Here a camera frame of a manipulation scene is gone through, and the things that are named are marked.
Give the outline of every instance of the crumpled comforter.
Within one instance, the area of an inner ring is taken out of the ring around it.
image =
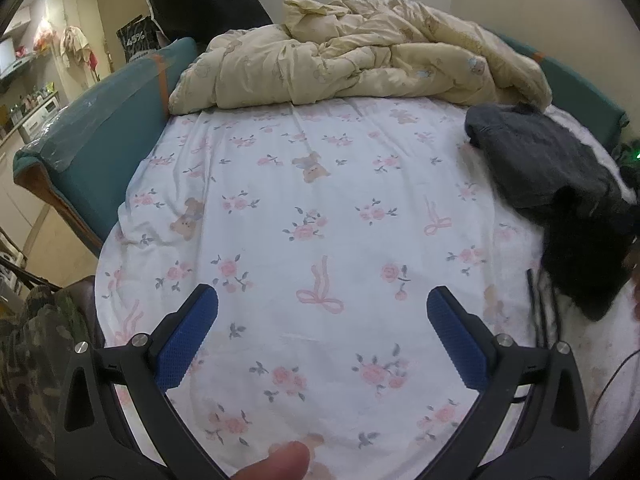
[[[285,0],[284,25],[215,37],[182,74],[172,114],[332,97],[434,96],[460,105],[551,89],[533,60],[475,23],[409,0]]]

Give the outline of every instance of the camouflage clothing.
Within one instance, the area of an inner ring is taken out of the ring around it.
[[[0,400],[52,472],[66,366],[75,343],[87,339],[84,317],[66,290],[54,295],[37,286],[19,316],[0,317]]]

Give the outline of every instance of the blue gripper pad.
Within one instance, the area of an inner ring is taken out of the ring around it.
[[[496,360],[489,329],[478,316],[468,314],[445,286],[429,293],[427,317],[465,386],[484,392]]]
[[[180,385],[217,316],[216,291],[200,284],[177,312],[165,316],[156,327],[149,355],[163,393]]]

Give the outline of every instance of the metal screw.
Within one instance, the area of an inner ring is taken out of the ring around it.
[[[87,341],[82,341],[75,346],[74,351],[76,354],[84,354],[88,348],[89,343]]]
[[[131,344],[133,346],[144,346],[149,341],[149,336],[146,334],[136,334],[131,338]]]
[[[561,354],[568,354],[571,351],[571,347],[569,346],[569,343],[565,343],[564,341],[558,342],[558,344],[556,345],[556,349]]]
[[[511,346],[513,345],[513,337],[511,337],[509,334],[498,334],[495,337],[495,340],[498,342],[498,345],[500,346]]]

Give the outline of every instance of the mattress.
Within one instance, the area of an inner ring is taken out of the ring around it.
[[[585,128],[547,113],[620,181]],[[463,107],[429,98],[212,109],[171,118],[141,161],[100,255],[100,325],[108,346],[121,345],[198,283],[215,287],[218,318],[167,394],[226,473],[302,440],[308,478],[415,478],[476,398],[427,320],[434,286],[533,346],[526,271],[539,265],[542,232],[500,200],[464,119]],[[640,344],[631,293],[627,284],[598,323],[563,302],[590,409]],[[592,468],[640,407],[639,372],[627,365],[598,408]],[[118,396],[159,460],[124,387]],[[504,449],[518,410],[485,460]]]

